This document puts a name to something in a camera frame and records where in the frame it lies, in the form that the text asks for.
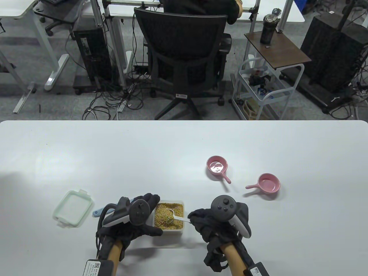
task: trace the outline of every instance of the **chair armrest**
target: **chair armrest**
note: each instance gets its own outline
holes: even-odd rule
[[[221,38],[219,53],[227,55],[231,50],[231,35],[224,33]]]

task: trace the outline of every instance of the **computer tower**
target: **computer tower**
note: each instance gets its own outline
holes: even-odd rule
[[[304,73],[330,92],[339,92],[351,82],[368,52],[368,30],[347,20],[339,33],[341,18],[335,13],[315,16],[301,46],[312,60],[305,65]]]
[[[112,80],[112,66],[103,28],[93,18],[79,17],[73,28],[83,63],[91,82]]]
[[[337,26],[341,16],[337,14],[320,14],[312,19],[308,32],[305,35],[300,49],[312,60],[304,65],[304,74],[312,77],[318,63],[326,54],[333,35],[337,32]]]
[[[345,25],[319,83],[338,92],[349,85],[368,55],[368,30],[354,22]]]

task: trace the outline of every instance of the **person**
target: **person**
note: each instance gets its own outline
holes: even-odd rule
[[[160,0],[164,12],[190,15],[227,15],[234,24],[243,13],[241,0]]]
[[[137,197],[144,199],[154,210],[160,201],[158,195],[146,194]],[[219,222],[212,215],[210,209],[198,209],[188,215],[191,224],[199,232],[203,240],[208,243],[208,253],[204,262],[214,271],[220,272],[227,266],[230,267],[232,276],[244,276],[247,267],[254,265],[248,255],[236,229],[228,222]],[[114,263],[113,276],[116,275],[118,263],[124,258],[125,250],[130,242],[140,236],[161,236],[163,231],[157,227],[146,224],[134,226],[130,222],[120,223],[112,227],[99,227],[96,233],[96,245],[98,245],[98,259],[111,260]],[[97,244],[97,239],[102,241],[102,247]],[[227,260],[226,266],[221,266],[223,256]]]

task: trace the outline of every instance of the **black shirt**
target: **black shirt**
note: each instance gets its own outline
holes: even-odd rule
[[[160,0],[164,12],[191,15],[227,15],[227,22],[238,19],[239,6],[235,0]]]

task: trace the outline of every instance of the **container lid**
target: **container lid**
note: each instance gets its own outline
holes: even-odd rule
[[[263,22],[267,22],[267,23],[275,23],[276,24],[279,21],[280,21],[279,18],[274,14],[267,14],[263,18]]]
[[[57,221],[77,227],[93,204],[86,191],[69,191],[56,207],[52,217]]]

